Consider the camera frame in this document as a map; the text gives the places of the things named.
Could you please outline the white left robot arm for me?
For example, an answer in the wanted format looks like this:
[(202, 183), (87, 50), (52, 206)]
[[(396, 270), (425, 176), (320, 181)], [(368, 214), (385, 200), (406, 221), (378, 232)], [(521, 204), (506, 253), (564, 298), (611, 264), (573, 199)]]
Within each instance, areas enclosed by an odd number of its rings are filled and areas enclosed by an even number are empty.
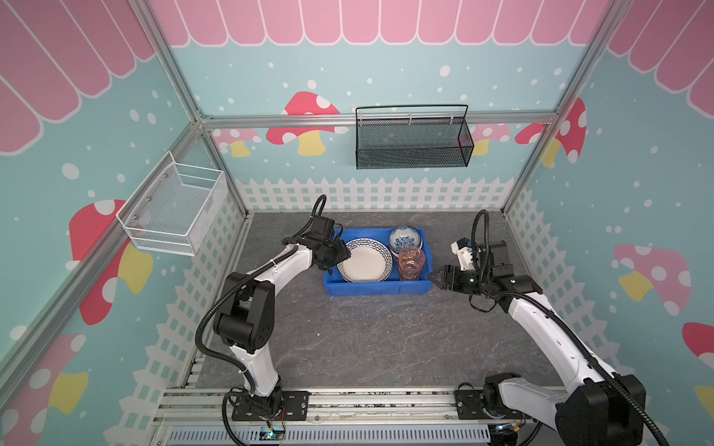
[(198, 323), (194, 343), (204, 355), (232, 364), (245, 379), (231, 390), (226, 405), (246, 401), (249, 412), (271, 420), (284, 411), (281, 378), (269, 341), (275, 327), (276, 298), (312, 267), (331, 273), (350, 258), (342, 226), (323, 215), (327, 197), (316, 200), (308, 222), (283, 240), (284, 250), (253, 271), (229, 274), (223, 291)]

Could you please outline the white plate black rim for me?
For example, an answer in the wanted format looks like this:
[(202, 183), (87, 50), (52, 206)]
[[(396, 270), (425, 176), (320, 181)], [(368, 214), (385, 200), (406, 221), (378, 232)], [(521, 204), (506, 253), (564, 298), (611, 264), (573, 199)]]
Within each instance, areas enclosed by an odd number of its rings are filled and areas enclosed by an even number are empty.
[(383, 243), (358, 238), (346, 246), (350, 257), (338, 264), (338, 271), (346, 282), (383, 282), (392, 274), (392, 254)]

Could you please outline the blue floral ceramic bowl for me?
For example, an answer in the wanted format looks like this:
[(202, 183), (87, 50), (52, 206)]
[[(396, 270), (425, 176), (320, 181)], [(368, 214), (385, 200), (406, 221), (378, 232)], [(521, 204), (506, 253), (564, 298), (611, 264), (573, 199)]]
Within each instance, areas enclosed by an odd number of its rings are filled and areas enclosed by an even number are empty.
[(418, 229), (412, 226), (400, 226), (390, 232), (388, 244), (390, 252), (397, 258), (404, 248), (416, 247), (420, 249), (423, 245), (423, 239)]

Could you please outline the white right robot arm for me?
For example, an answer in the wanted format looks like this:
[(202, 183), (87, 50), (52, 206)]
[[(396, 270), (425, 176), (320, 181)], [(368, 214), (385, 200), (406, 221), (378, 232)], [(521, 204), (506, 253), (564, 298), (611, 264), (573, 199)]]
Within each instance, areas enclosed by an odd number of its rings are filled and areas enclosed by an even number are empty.
[(430, 274), (438, 288), (491, 301), (519, 323), (545, 354), (563, 382), (550, 390), (517, 373), (489, 375), (480, 390), (457, 388), (457, 405), (479, 407), (492, 419), (520, 414), (537, 425), (524, 439), (530, 444), (548, 427), (565, 445), (639, 445), (646, 433), (657, 444), (668, 439), (645, 410), (646, 390), (634, 375), (621, 375), (591, 350), (556, 313), (542, 288), (517, 275), (506, 243), (490, 239), (487, 211), (477, 213), (470, 237), (454, 243), (459, 258)]

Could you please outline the red transparent plastic cup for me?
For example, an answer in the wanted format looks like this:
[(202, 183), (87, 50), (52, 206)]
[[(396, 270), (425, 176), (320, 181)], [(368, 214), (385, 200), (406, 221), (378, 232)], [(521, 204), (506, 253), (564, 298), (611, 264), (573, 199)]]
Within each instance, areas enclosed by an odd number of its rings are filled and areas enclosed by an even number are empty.
[(397, 262), (402, 281), (417, 281), (426, 265), (426, 255), (418, 247), (407, 246), (398, 254)]

